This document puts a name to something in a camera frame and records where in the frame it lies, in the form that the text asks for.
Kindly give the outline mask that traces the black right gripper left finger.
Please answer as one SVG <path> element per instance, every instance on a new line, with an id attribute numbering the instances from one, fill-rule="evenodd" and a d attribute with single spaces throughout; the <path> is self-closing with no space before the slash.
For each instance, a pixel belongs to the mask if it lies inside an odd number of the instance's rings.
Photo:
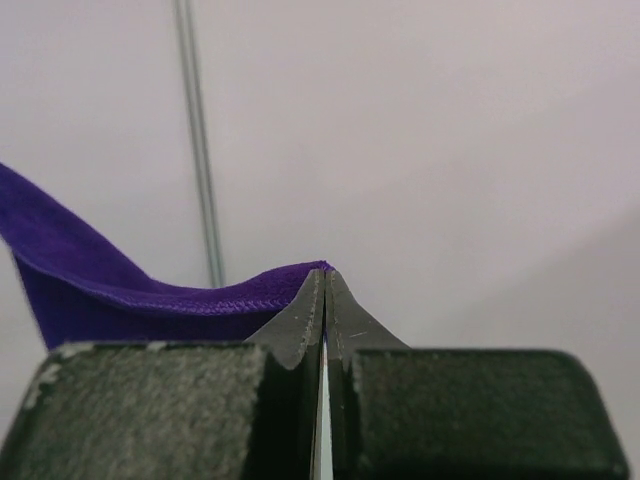
<path id="1" fill-rule="evenodd" d="M 241 343 L 74 343 L 36 371 L 5 479 L 312 479 L 325 274 Z"/>

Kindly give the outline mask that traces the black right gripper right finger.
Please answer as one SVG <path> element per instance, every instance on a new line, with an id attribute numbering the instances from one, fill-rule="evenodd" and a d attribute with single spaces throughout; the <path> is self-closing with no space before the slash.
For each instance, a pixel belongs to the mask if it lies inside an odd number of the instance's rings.
<path id="1" fill-rule="evenodd" d="M 412 348 L 325 276 L 337 479 L 626 479 L 600 391 L 545 349 Z"/>

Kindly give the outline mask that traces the purple towel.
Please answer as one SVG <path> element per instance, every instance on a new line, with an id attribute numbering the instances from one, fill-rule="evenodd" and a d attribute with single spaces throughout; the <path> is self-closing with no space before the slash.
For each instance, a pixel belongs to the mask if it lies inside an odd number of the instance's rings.
<path id="1" fill-rule="evenodd" d="M 50 350 L 82 341 L 242 341 L 294 299 L 310 271 L 331 267 L 285 265 L 217 289 L 163 283 L 8 166 L 1 237 Z"/>

